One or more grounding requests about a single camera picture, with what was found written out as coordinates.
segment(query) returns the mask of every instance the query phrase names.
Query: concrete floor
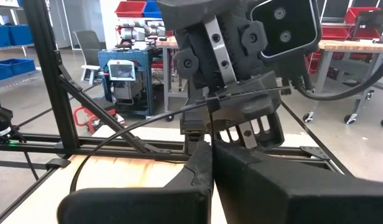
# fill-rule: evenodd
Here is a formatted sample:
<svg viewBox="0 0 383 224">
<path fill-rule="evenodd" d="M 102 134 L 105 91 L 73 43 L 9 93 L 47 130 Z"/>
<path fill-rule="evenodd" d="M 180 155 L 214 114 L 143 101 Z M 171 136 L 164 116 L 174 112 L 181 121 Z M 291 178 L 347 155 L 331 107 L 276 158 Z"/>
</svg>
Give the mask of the concrete floor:
<svg viewBox="0 0 383 224">
<path fill-rule="evenodd" d="M 36 55 L 29 49 L 30 58 Z M 0 60 L 6 58 L 22 57 L 19 51 L 0 52 Z M 83 64 L 82 54 L 79 51 L 62 51 L 62 58 L 67 70 L 77 82 L 80 81 Z M 102 93 L 101 87 L 94 87 L 87 94 L 96 96 Z M 51 107 L 47 90 L 42 77 L 14 88 L 0 91 L 0 100 L 3 107 L 14 112 L 14 124 L 19 124 Z M 298 93 L 283 97 L 283 101 L 301 118 L 309 111 L 312 101 Z M 183 105 L 183 99 L 172 99 L 171 108 Z M 353 98 L 336 102 L 322 103 L 315 113 L 315 120 L 307 126 L 321 139 L 321 141 L 335 154 L 336 157 L 357 177 L 383 181 L 383 128 L 379 121 L 383 118 L 383 91 L 376 90 L 374 96 L 367 102 L 366 107 L 359 116 L 357 123 L 347 126 L 343 117 L 350 114 L 354 103 Z M 72 108 L 80 104 L 71 100 Z M 305 134 L 303 128 L 288 114 L 284 108 L 279 108 L 284 133 Z M 126 118 L 127 124 L 140 120 L 140 118 Z M 178 128 L 178 117 L 168 123 L 158 121 L 150 126 L 160 128 Z M 85 128 L 77 128 L 78 135 L 89 136 Z M 49 112 L 35 121 L 21 128 L 23 133 L 57 134 L 58 130 L 53 113 Z M 31 154 L 33 162 L 46 163 L 55 157 L 52 154 Z M 25 161 L 22 153 L 0 152 L 0 160 Z M 0 167 L 0 213 L 4 211 L 15 199 L 20 196 L 32 183 L 34 178 L 28 169 L 15 169 Z"/>
</svg>

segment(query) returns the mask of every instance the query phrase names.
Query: monitor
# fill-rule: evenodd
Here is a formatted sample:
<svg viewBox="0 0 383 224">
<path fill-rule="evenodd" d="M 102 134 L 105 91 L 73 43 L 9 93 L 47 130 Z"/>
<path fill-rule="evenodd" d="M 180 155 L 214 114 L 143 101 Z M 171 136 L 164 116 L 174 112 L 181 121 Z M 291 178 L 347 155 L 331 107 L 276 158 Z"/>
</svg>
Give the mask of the monitor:
<svg viewBox="0 0 383 224">
<path fill-rule="evenodd" d="M 112 81 L 136 81 L 135 65 L 130 60 L 110 60 L 108 68 Z"/>
</svg>

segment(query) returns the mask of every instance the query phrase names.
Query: metal shelf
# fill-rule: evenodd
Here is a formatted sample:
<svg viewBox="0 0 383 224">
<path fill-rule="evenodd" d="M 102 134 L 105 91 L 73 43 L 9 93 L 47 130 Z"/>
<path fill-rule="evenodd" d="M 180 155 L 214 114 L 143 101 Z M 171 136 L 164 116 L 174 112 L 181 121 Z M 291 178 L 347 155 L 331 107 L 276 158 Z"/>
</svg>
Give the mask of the metal shelf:
<svg viewBox="0 0 383 224">
<path fill-rule="evenodd" d="M 28 81 L 36 80 L 38 79 L 38 77 L 40 77 L 41 74 L 42 74 L 41 71 L 35 70 L 32 72 L 27 72 L 21 75 L 16 75 L 11 78 L 0 80 L 0 91 L 23 84 Z"/>
<path fill-rule="evenodd" d="M 8 46 L 8 47 L 0 47 L 0 50 L 19 49 L 22 47 L 33 47 L 33 46 L 34 46 L 34 44 Z"/>
</svg>

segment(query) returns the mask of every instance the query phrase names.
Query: black aluminum frame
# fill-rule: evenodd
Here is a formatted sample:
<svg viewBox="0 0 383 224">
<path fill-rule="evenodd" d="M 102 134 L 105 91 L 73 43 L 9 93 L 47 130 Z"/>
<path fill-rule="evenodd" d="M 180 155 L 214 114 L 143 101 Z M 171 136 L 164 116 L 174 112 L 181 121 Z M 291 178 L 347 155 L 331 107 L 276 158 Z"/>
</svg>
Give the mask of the black aluminum frame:
<svg viewBox="0 0 383 224">
<path fill-rule="evenodd" d="M 27 143 L 0 144 L 0 151 L 7 152 L 40 152 L 58 154 L 64 159 L 71 155 L 87 155 L 101 142 L 103 138 L 79 137 L 75 128 L 72 116 L 72 108 L 67 92 L 73 95 L 78 101 L 88 101 L 88 97 L 82 93 L 82 89 L 75 85 L 72 80 L 66 80 L 66 71 L 61 64 L 60 54 L 55 49 L 55 42 L 52 27 L 48 19 L 48 11 L 45 0 L 23 0 L 24 11 L 34 37 L 35 50 L 37 52 L 42 74 L 47 86 L 48 95 L 52 104 L 52 111 L 56 119 L 59 135 L 48 134 L 27 134 L 22 133 Z M 282 103 L 285 109 L 293 118 L 304 127 L 305 131 L 318 143 L 321 150 L 329 159 L 312 158 L 311 154 L 297 147 L 278 147 L 267 151 L 268 154 L 283 156 L 295 162 L 302 162 L 312 166 L 330 169 L 335 172 L 351 175 L 351 173 L 330 153 L 325 145 L 304 125 L 297 115 L 288 106 Z M 25 125 L 43 114 L 44 111 L 34 118 L 23 122 Z M 185 135 L 185 142 L 194 141 Z M 107 146 L 101 148 L 97 156 L 128 157 L 140 159 L 156 159 L 164 161 L 187 161 L 190 158 L 184 142 L 172 141 L 144 141 L 147 145 L 161 149 L 170 149 L 170 153 L 143 153 L 134 149 L 133 142 L 126 142 L 123 139 L 115 139 Z M 28 164 L 23 162 L 0 161 L 0 166 L 26 168 Z M 43 169 L 43 164 L 35 164 L 35 168 Z M 47 178 L 57 169 L 49 169 L 40 179 L 24 192 L 6 211 L 0 215 L 0 223 L 5 220 L 29 195 L 31 195 Z"/>
</svg>

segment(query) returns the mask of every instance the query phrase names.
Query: blue storage bin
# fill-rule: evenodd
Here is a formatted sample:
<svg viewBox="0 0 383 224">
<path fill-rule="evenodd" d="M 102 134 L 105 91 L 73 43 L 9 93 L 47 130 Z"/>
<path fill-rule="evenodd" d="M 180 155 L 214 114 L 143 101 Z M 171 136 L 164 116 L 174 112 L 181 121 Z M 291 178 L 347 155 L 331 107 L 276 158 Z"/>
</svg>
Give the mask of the blue storage bin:
<svg viewBox="0 0 383 224">
<path fill-rule="evenodd" d="M 8 47 L 11 45 L 9 38 L 8 26 L 0 26 L 0 47 Z"/>
<path fill-rule="evenodd" d="M 143 16 L 147 18 L 161 18 L 161 12 L 155 1 L 148 1 L 143 9 Z"/>
<path fill-rule="evenodd" d="M 13 58 L 0 61 L 0 64 L 10 65 L 13 75 L 21 75 L 27 72 L 35 71 L 34 60 Z"/>
<path fill-rule="evenodd" d="M 10 65 L 0 65 L 0 80 L 13 77 Z"/>
<path fill-rule="evenodd" d="M 28 25 L 8 26 L 9 36 L 12 45 L 27 45 L 32 44 L 30 27 Z"/>
</svg>

